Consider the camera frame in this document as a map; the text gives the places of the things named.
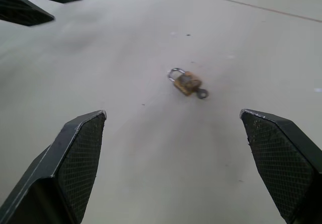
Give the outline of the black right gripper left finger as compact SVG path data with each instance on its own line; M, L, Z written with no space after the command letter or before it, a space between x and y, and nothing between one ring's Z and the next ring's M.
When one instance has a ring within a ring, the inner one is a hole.
M0 224L81 224L96 179L106 111L67 122L0 206Z

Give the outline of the small brass padlock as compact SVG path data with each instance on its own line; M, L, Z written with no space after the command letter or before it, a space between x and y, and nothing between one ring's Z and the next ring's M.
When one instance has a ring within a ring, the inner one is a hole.
M177 78L173 78L173 73L175 72L180 73ZM194 92L197 92L202 85L202 81L195 74L180 68L171 69L168 73L168 79L185 96L190 96Z

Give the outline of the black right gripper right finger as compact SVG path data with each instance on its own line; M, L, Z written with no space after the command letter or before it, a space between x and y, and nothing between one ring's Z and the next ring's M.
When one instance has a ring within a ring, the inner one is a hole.
M258 170L287 224L322 224L322 150L291 120L242 109Z

